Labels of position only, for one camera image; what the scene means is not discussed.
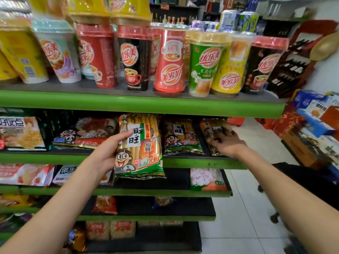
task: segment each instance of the red lid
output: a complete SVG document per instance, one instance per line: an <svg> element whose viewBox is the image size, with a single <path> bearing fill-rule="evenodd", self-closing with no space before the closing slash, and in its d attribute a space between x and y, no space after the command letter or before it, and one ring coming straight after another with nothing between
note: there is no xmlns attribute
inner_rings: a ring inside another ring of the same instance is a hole
<svg viewBox="0 0 339 254"><path fill-rule="evenodd" d="M160 34L161 34L161 28L158 28L158 27L152 27L151 29L152 29L153 37L159 38L159 37L160 37Z"/></svg>
<svg viewBox="0 0 339 254"><path fill-rule="evenodd" d="M75 23L77 34L81 37L113 37L111 25Z"/></svg>
<svg viewBox="0 0 339 254"><path fill-rule="evenodd" d="M130 38L130 39L141 39L141 40L152 40L152 30L149 27L135 27L127 25L118 25L117 37Z"/></svg>
<svg viewBox="0 0 339 254"><path fill-rule="evenodd" d="M252 46L286 51L289 46L289 39L281 37L263 37L258 35L254 39Z"/></svg>

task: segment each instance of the white tile floor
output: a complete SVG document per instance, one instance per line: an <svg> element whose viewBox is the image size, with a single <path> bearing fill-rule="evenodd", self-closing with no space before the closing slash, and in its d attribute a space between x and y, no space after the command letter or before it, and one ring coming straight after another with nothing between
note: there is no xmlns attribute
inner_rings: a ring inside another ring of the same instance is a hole
<svg viewBox="0 0 339 254"><path fill-rule="evenodd" d="M249 147L270 163L298 165L271 130L265 130L253 118L234 128ZM275 209L248 170L225 170L233 190L230 198L213 198L217 218L200 222L203 254L284 254L286 229L269 217Z"/></svg>

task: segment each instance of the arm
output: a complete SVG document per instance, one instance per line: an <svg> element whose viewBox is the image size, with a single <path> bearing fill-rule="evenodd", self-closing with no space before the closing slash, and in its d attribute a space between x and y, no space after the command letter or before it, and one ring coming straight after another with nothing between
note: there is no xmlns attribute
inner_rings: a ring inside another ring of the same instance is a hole
<svg viewBox="0 0 339 254"><path fill-rule="evenodd" d="M243 162L260 183L281 217L312 254L339 249L339 211L277 170L232 131L220 134L222 143L208 140L226 156Z"/></svg>
<svg viewBox="0 0 339 254"><path fill-rule="evenodd" d="M1 248L0 254L59 253L93 190L114 168L119 141L132 130L111 136L77 168L56 195Z"/></svg>

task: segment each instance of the forearm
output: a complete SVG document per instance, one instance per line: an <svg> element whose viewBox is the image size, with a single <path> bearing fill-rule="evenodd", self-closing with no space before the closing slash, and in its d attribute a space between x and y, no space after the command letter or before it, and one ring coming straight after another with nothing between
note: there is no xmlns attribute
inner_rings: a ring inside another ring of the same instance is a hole
<svg viewBox="0 0 339 254"><path fill-rule="evenodd" d="M83 162L57 194L0 248L0 253L58 253L102 176Z"/></svg>
<svg viewBox="0 0 339 254"><path fill-rule="evenodd" d="M339 249L339 212L244 146L237 157L260 183L281 217L310 253Z"/></svg>

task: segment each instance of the person's left hand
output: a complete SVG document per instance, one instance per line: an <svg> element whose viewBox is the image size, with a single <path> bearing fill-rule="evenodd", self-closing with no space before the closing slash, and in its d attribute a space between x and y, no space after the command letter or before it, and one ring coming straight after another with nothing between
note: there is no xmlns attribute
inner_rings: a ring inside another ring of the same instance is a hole
<svg viewBox="0 0 339 254"><path fill-rule="evenodd" d="M115 151L120 141L133 134L133 129L109 137L100 144L82 164L97 169L103 176L114 168Z"/></svg>

